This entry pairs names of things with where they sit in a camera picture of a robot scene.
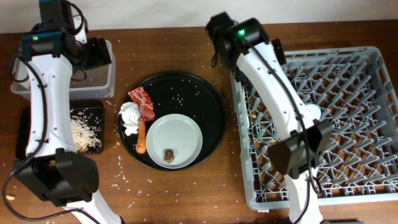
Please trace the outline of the rice and food waste pile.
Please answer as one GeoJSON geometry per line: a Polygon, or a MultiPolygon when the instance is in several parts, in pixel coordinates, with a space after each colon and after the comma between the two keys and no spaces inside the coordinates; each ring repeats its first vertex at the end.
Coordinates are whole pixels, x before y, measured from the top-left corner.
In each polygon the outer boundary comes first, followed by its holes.
{"type": "Polygon", "coordinates": [[[95,128],[77,116],[70,120],[72,138],[78,153],[94,153],[101,149],[102,142],[96,137],[95,128]]]}

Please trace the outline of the light blue plastic cup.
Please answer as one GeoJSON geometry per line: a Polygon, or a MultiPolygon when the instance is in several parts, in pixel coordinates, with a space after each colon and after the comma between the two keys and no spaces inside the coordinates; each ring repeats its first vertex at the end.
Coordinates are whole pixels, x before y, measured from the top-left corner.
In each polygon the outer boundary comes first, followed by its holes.
{"type": "Polygon", "coordinates": [[[311,111],[312,115],[314,115],[315,119],[320,119],[322,112],[319,106],[314,104],[307,104],[307,108],[311,111]]]}

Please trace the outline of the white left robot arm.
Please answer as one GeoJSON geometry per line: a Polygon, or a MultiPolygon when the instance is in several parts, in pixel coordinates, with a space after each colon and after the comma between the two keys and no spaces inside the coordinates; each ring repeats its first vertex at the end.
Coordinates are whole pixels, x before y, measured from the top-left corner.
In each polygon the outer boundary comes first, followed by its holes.
{"type": "Polygon", "coordinates": [[[72,75],[110,64],[108,46],[86,37],[87,21],[74,21],[74,3],[41,1],[39,9],[41,22],[24,34],[16,54],[28,71],[30,136],[25,159],[14,162],[11,175],[82,223],[122,224],[100,194],[95,161],[78,153],[70,126],[72,75]]]}

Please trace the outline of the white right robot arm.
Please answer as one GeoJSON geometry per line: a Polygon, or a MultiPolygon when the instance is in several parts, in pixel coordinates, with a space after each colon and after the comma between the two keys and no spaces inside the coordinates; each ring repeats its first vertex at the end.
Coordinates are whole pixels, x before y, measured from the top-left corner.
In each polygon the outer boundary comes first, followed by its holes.
{"type": "Polygon", "coordinates": [[[205,27],[218,62],[238,78],[251,82],[275,124],[279,142],[267,150],[273,168],[284,176],[292,223],[321,223],[317,178],[322,152],[333,132],[320,109],[306,105],[293,88],[282,66],[285,54],[279,39],[270,39],[260,22],[236,22],[226,12],[210,18],[205,27]]]}

